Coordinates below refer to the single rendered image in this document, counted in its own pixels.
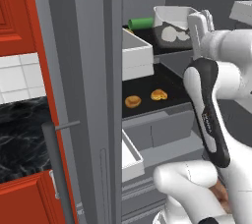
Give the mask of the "brown food item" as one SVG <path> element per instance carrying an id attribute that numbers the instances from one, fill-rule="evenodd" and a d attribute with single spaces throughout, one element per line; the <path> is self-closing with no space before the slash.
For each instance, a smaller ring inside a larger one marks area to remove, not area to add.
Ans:
<path id="1" fill-rule="evenodd" d="M 224 185 L 220 181 L 217 181 L 214 186 L 210 187 L 210 190 L 216 196 L 225 212 L 230 213 L 230 207 L 228 204 L 228 194 Z"/>

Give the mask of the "green cylinder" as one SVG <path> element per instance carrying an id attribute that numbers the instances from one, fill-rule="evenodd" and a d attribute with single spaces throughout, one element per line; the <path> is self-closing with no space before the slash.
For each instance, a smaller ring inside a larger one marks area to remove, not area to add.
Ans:
<path id="1" fill-rule="evenodd" d="M 153 18 L 140 18 L 140 19 L 131 19 L 128 21 L 129 29 L 144 29 L 151 28 L 153 26 Z"/>

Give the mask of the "grey fridge drawer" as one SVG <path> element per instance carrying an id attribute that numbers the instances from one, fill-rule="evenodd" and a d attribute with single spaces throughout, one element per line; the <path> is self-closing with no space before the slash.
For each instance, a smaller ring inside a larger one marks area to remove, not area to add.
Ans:
<path id="1" fill-rule="evenodd" d="M 189 137 L 193 122 L 192 111 L 172 115 L 161 111 L 124 121 L 122 128 L 137 149 L 144 150 Z"/>

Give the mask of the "red base cupboard door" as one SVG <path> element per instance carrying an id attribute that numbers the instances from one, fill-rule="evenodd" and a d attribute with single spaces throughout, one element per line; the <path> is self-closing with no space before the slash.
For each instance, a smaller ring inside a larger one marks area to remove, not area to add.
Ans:
<path id="1" fill-rule="evenodd" d="M 0 184 L 0 224 L 66 224 L 49 171 Z"/>

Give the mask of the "grey fridge door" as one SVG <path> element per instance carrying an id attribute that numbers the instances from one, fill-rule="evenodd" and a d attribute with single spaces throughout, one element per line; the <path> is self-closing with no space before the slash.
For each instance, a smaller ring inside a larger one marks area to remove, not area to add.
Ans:
<path id="1" fill-rule="evenodd" d="M 68 223 L 121 224 L 122 0 L 35 0 Z"/>

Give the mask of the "small white door bin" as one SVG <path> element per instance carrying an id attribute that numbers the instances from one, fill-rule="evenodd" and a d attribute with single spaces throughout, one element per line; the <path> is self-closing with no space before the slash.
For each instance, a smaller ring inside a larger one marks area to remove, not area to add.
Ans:
<path id="1" fill-rule="evenodd" d="M 122 131 L 122 182 L 130 181 L 145 174 L 144 158 Z"/>

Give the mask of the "large white door bin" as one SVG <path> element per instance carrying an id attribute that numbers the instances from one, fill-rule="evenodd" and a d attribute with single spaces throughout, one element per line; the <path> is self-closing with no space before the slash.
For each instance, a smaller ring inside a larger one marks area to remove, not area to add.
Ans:
<path id="1" fill-rule="evenodd" d="M 153 46 L 126 28 L 122 34 L 122 80 L 154 74 Z"/>

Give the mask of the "white fridge side bin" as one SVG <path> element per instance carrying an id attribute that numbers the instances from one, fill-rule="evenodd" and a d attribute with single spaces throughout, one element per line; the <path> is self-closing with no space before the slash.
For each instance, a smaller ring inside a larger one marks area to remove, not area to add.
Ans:
<path id="1" fill-rule="evenodd" d="M 235 1 L 229 17 L 233 20 L 252 26 L 252 0 Z"/>

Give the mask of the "black fridge shelf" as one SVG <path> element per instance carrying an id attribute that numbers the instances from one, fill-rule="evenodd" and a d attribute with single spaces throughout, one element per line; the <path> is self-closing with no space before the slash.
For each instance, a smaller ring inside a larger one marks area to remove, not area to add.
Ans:
<path id="1" fill-rule="evenodd" d="M 122 83 L 122 118 L 126 119 L 140 114 L 151 113 L 163 108 L 168 108 L 190 101 L 183 86 L 182 79 L 169 70 L 164 64 L 154 64 L 155 73 L 152 76 L 124 81 Z M 167 93 L 167 99 L 154 101 L 151 94 L 156 89 Z M 128 108 L 125 99 L 137 95 L 142 99 L 136 108 Z"/>
<path id="2" fill-rule="evenodd" d="M 129 29 L 132 31 L 135 35 L 139 36 L 140 38 L 144 39 L 146 42 L 151 44 L 154 49 L 154 54 L 164 54 L 164 53 L 172 53 L 172 52 L 178 52 L 178 51 L 185 51 L 185 50 L 191 50 L 190 49 L 170 49 L 170 48 L 163 48 L 160 46 L 160 32 L 161 32 L 162 26 L 155 27 L 155 28 L 144 28 L 144 29 Z"/>

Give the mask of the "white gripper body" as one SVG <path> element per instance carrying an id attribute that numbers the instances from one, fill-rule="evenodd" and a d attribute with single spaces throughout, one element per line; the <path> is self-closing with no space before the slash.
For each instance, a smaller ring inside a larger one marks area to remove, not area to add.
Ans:
<path id="1" fill-rule="evenodd" d="M 213 16 L 208 10 L 195 12 L 187 18 L 188 28 L 193 46 L 193 59 L 201 57 L 201 41 L 206 33 L 214 31 Z"/>

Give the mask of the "red wall cupboard door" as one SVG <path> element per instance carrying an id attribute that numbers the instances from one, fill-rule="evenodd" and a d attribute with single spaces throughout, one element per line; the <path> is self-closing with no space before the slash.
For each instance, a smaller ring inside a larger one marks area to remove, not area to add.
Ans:
<path id="1" fill-rule="evenodd" d="M 0 0 L 0 56 L 33 52 L 29 0 Z"/>

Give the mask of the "heart-shaped orange pastry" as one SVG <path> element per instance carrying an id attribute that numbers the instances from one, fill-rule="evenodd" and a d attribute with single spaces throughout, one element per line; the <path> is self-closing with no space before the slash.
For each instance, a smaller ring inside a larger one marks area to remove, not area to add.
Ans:
<path id="1" fill-rule="evenodd" d="M 163 91 L 162 89 L 156 89 L 151 94 L 152 100 L 166 100 L 167 99 L 167 93 Z"/>

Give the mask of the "round orange pastry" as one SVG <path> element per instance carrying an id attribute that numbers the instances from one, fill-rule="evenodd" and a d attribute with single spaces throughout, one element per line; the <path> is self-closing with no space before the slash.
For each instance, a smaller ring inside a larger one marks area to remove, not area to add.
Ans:
<path id="1" fill-rule="evenodd" d="M 128 108 L 136 108 L 141 104 L 141 102 L 142 99 L 137 95 L 131 95 L 125 99 L 125 105 Z"/>

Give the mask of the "white open container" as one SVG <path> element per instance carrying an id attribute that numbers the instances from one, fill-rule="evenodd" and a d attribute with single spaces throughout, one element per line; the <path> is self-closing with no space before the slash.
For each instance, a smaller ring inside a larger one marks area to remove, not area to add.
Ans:
<path id="1" fill-rule="evenodd" d="M 188 29 L 187 17 L 195 13 L 196 10 L 185 6 L 155 6 L 154 12 L 155 27 L 168 23 L 181 29 Z"/>

